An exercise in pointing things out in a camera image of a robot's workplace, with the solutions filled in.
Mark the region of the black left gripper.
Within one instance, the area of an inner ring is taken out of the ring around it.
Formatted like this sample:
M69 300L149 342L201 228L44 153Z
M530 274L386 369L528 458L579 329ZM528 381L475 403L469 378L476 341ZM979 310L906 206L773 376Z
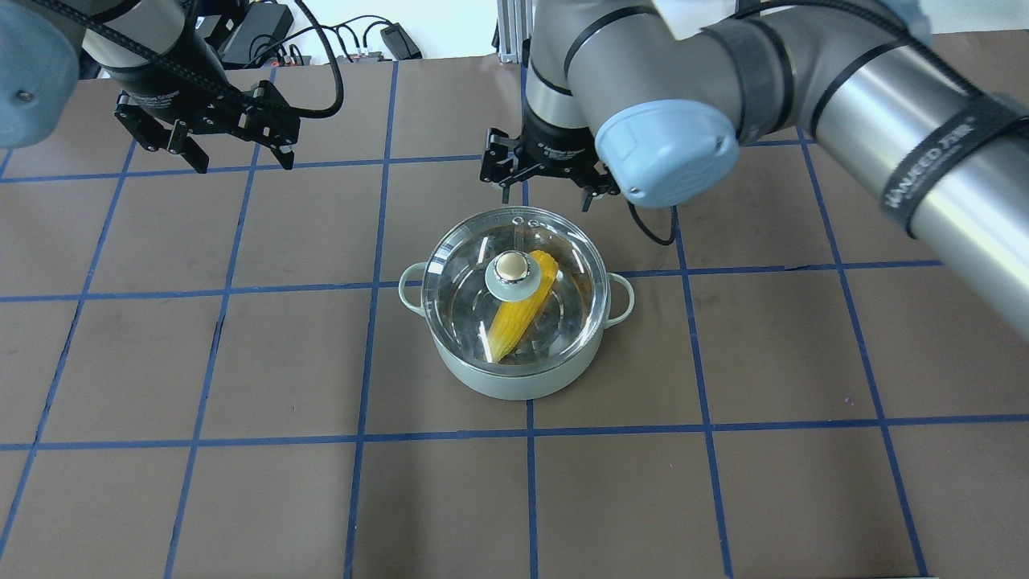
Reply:
M228 134L269 148L283 170L292 170L299 117L236 103L183 80L159 66L113 49L113 78L122 91L114 117L144 150L168 150L199 175L209 168L209 155L196 135Z

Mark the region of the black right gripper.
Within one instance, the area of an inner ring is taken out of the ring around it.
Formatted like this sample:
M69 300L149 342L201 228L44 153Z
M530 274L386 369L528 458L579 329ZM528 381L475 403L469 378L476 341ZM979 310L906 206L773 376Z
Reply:
M600 160L589 129L553 125L530 109L521 118L518 137L499 128L486 132L480 180L499 187L502 204L510 204L516 183L536 176L573 181L581 188L581 212L598 197L620 194L613 176L596 168Z

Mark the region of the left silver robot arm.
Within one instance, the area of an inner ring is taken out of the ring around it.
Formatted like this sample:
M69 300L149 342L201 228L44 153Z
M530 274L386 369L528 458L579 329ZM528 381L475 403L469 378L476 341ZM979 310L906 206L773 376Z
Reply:
M144 150L205 173L196 136L228 134L293 168L299 116L273 82L232 85L217 52L179 1L4 1L3 148L36 146L55 131L88 55L121 85L113 115Z

